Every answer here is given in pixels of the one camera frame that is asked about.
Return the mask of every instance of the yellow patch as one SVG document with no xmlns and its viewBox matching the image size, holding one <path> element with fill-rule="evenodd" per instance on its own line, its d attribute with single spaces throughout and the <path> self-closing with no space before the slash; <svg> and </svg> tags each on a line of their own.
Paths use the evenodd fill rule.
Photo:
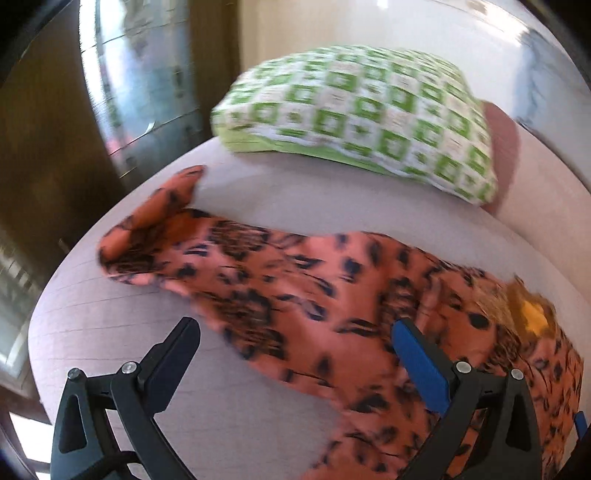
<svg viewBox="0 0 591 480">
<path fill-rule="evenodd" d="M 544 309 L 539 303 L 530 303 L 524 300 L 521 305 L 521 314 L 525 318 L 525 329 L 528 332 L 540 336 L 548 328 L 548 320 L 544 315 Z"/>
</svg>

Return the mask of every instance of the blue gripper pad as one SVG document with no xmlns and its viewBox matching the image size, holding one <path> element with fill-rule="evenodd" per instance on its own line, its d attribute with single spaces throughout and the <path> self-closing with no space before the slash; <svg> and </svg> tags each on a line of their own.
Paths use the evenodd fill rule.
<svg viewBox="0 0 591 480">
<path fill-rule="evenodd" d="M 445 415 L 451 402 L 449 385 L 403 322 L 392 327 L 392 346 L 427 408 Z"/>
<path fill-rule="evenodd" d="M 577 412 L 574 415 L 574 428 L 577 430 L 577 437 L 579 440 L 583 438 L 583 435 L 587 432 L 587 420 L 582 411 Z"/>
</svg>

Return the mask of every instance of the green patterned pillow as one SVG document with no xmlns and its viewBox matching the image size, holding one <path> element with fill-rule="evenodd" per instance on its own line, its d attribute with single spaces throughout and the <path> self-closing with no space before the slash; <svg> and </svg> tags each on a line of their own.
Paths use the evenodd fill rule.
<svg viewBox="0 0 591 480">
<path fill-rule="evenodd" d="M 214 108 L 232 151 L 276 150 L 419 180 L 470 203 L 496 192 L 481 104 L 428 53 L 318 48 L 247 72 Z"/>
</svg>

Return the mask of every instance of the black gripper frame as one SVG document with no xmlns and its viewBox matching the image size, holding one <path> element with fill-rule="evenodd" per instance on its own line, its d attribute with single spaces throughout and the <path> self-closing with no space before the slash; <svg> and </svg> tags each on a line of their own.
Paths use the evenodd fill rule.
<svg viewBox="0 0 591 480">
<path fill-rule="evenodd" d="M 199 347 L 201 332 L 182 318 L 144 359 L 112 375 L 68 375 L 57 414 L 52 480 L 136 479 L 128 463 L 141 463 L 152 480 L 195 480 L 154 421 L 164 411 Z M 121 452 L 106 415 L 116 410 L 135 452 Z"/>
<path fill-rule="evenodd" d="M 439 391 L 435 395 L 443 397 L 439 398 L 444 405 L 438 412 L 441 419 L 399 480 L 442 479 L 480 408 L 486 409 L 484 422 L 464 470 L 455 479 L 541 480 L 538 424 L 527 380 L 520 371 L 499 377 L 472 367 L 461 373 L 459 369 L 467 371 L 467 366 L 462 364 L 458 369 L 459 362 L 450 361 L 409 319 L 395 322 L 392 338 L 423 398 L 430 397 L 437 405 L 430 388 L 438 381 L 447 384 L 447 394 Z"/>
</svg>

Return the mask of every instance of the leopard print cloth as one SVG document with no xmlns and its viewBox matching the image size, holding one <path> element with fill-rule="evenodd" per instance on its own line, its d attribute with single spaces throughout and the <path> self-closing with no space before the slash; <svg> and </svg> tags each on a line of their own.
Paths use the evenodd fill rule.
<svg viewBox="0 0 591 480">
<path fill-rule="evenodd" d="M 187 168 L 156 190 L 103 237 L 99 261 L 116 281 L 191 298 L 258 371 L 331 401 L 340 426 L 305 479 L 394 479 L 437 423 L 392 350 L 392 323 L 401 317 L 454 361 L 524 372 L 544 476 L 556 473 L 583 373 L 560 328 L 523 345 L 474 301 L 476 279 L 499 280 L 385 235 L 302 236 L 188 208 L 203 173 Z M 482 419 L 475 415 L 449 476 L 462 471 Z"/>
</svg>

